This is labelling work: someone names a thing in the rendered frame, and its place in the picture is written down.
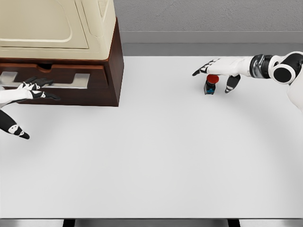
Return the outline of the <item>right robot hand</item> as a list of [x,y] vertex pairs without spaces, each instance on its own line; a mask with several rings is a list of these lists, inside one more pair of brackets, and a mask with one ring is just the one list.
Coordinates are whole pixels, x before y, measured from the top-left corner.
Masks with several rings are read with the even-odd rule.
[[242,58],[222,57],[209,61],[192,75],[196,76],[204,73],[207,75],[228,76],[225,93],[229,93],[237,87],[241,79],[240,74],[245,75],[247,70],[248,68],[243,64]]

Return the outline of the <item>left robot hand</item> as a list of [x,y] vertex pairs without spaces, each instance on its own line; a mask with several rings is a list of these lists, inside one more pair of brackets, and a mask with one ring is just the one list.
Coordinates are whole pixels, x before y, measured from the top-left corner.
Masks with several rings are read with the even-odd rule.
[[0,130],[28,140],[30,136],[1,108],[27,99],[51,98],[60,100],[59,96],[40,90],[43,86],[52,83],[51,79],[31,77],[23,81],[16,89],[4,89],[0,86]]

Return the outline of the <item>red button black switch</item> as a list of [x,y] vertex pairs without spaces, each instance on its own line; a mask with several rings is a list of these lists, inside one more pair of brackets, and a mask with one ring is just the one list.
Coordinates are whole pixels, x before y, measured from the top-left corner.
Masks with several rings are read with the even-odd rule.
[[219,77],[217,75],[209,74],[206,77],[205,85],[204,85],[204,93],[205,95],[213,95],[216,89],[216,83],[219,81]]

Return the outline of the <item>brown drawer with metal handle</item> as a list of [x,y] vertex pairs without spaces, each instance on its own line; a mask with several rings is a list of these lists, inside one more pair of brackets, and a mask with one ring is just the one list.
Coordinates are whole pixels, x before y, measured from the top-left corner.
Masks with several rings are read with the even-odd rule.
[[0,86],[18,87],[31,77],[52,79],[48,88],[107,88],[105,69],[101,65],[0,63]]

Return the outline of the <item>brown wooden cabinet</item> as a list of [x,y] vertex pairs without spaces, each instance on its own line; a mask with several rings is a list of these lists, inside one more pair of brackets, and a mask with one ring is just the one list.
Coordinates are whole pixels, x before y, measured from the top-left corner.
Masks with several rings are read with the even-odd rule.
[[0,58],[0,63],[101,65],[105,69],[105,74],[108,81],[107,88],[93,87],[90,89],[68,89],[44,87],[42,89],[43,91],[56,94],[61,99],[59,101],[52,99],[35,99],[23,101],[23,103],[34,105],[80,105],[113,107],[119,105],[124,72],[124,59],[117,18],[109,56],[105,60]]

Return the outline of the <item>cream printer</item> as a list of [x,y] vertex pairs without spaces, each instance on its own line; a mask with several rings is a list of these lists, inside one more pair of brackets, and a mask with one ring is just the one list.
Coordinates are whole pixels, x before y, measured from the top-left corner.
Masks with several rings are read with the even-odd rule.
[[105,60],[113,0],[0,0],[0,58]]

